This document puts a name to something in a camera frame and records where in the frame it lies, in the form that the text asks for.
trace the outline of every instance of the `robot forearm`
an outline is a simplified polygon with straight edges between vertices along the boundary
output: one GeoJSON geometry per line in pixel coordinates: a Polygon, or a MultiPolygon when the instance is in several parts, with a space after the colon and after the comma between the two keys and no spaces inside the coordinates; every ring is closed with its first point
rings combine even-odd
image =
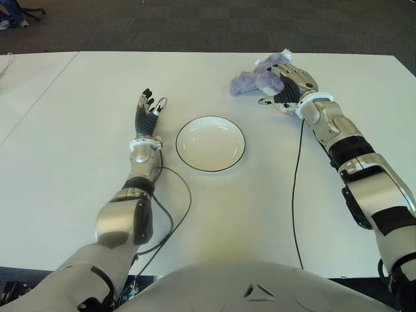
{"type": "Polygon", "coordinates": [[[131,172],[98,214],[96,243],[78,249],[35,289],[1,311],[112,311],[138,247],[153,234],[151,197],[161,170],[162,144],[152,135],[155,113],[160,114],[166,99],[146,112],[143,106],[149,104],[150,96],[147,89],[140,97],[136,139],[130,144],[131,172]]]}
{"type": "Polygon", "coordinates": [[[275,103],[280,111],[293,111],[313,130],[346,185],[343,195],[354,219],[376,234],[390,291],[414,308],[416,201],[410,189],[344,116],[333,96],[318,92],[307,72],[290,64],[270,70],[281,77],[286,91],[259,103],[275,103]]]}

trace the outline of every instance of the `white plate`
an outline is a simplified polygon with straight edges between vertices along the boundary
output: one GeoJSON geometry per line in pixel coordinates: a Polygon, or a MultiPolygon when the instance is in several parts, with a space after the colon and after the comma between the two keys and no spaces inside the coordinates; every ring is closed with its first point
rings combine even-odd
{"type": "Polygon", "coordinates": [[[235,123],[221,117],[206,116],[192,120],[180,130],[176,150],[189,166],[217,172],[240,160],[246,141],[235,123]]]}

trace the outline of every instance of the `white cord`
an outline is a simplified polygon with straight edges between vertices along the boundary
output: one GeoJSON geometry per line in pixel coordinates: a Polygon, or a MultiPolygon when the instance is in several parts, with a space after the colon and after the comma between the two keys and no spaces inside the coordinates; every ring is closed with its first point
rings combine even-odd
{"type": "Polygon", "coordinates": [[[6,63],[6,67],[4,67],[1,71],[0,71],[0,79],[2,78],[2,76],[5,74],[5,72],[7,71],[7,69],[10,67],[10,65],[13,64],[14,62],[14,54],[13,53],[7,53],[8,55],[8,60],[6,63]]]}

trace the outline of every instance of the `gray carpet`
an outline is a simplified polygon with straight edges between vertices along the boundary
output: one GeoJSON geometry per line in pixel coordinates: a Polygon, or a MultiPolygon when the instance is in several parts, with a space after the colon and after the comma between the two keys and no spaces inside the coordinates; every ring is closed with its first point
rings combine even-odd
{"type": "Polygon", "coordinates": [[[0,53],[78,50],[394,55],[416,73],[410,0],[19,0],[47,15],[0,53]]]}

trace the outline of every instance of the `white table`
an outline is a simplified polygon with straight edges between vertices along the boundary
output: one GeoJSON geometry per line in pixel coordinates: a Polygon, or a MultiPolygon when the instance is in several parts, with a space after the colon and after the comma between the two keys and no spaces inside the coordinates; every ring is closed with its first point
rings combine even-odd
{"type": "MultiPolygon", "coordinates": [[[[94,241],[97,213],[129,173],[135,105],[149,87],[157,98],[168,98],[155,134],[163,138],[166,165],[190,184],[194,205],[145,273],[165,275],[202,261],[235,258],[298,266],[291,187],[300,120],[271,105],[256,105],[259,92],[228,94],[229,81],[267,55],[79,53],[0,147],[0,236],[12,237],[2,240],[0,265],[53,270],[94,241]],[[229,170],[197,172],[177,156],[178,131],[204,115],[229,118],[246,137],[242,159],[229,170]]],[[[296,54],[294,65],[335,96],[415,190],[416,78],[390,56],[296,54]]],[[[375,276],[380,256],[374,235],[354,222],[342,187],[306,129],[295,199],[305,269],[325,277],[375,276]]],[[[188,198],[177,178],[164,173],[155,193],[179,220],[188,198]]],[[[155,235],[143,250],[168,229],[154,207],[155,235]]],[[[132,273],[149,258],[142,257],[132,273]]]]}
{"type": "MultiPolygon", "coordinates": [[[[77,52],[15,55],[0,78],[0,145],[77,52]]],[[[8,62],[0,55],[0,71],[8,62]]]]}

